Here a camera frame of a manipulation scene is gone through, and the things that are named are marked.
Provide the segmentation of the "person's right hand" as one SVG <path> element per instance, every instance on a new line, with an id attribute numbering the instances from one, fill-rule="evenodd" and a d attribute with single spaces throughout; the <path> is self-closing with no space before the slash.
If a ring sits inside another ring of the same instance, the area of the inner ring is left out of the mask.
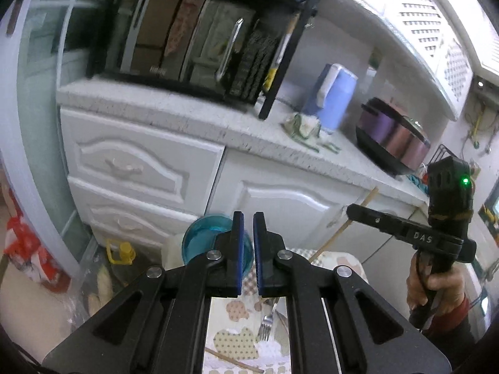
<path id="1" fill-rule="evenodd" d="M 418 253 L 411 259 L 409 277 L 407 277 L 407 303 L 410 311 L 418 306 L 425 306 L 428 301 L 430 291 L 435 291 L 442 295 L 436 315 L 443 316 L 456 311 L 461 306 L 468 308 L 468 298 L 465 294 L 465 282 L 462 271 L 455 266 L 439 274 L 431 274 L 424 277 L 418 261 Z"/>

